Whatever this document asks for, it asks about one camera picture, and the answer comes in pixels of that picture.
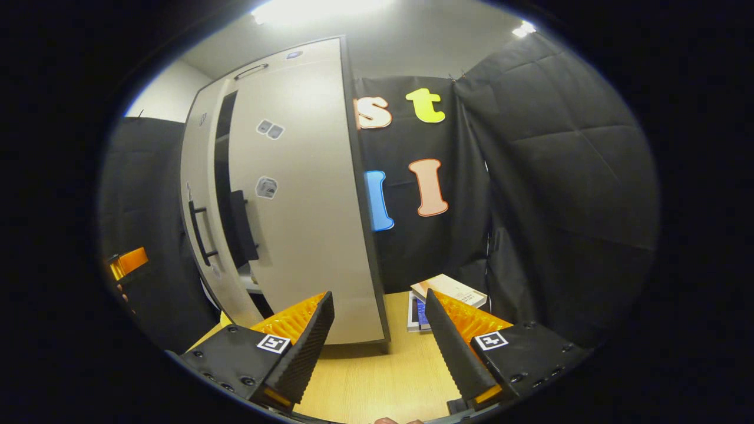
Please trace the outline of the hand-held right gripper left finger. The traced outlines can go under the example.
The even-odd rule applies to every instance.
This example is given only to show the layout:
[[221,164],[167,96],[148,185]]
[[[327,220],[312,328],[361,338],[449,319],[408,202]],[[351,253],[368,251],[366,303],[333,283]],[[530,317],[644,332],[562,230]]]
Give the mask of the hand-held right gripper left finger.
[[290,412],[303,398],[335,315],[332,292],[324,291],[253,327],[228,324],[177,359],[221,391]]

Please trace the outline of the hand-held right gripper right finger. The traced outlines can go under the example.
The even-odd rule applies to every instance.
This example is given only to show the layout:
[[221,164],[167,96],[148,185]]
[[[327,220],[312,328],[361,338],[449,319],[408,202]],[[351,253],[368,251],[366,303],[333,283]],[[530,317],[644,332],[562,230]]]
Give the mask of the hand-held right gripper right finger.
[[461,400],[474,410],[541,391],[590,354],[535,320],[511,324],[436,290],[425,314]]

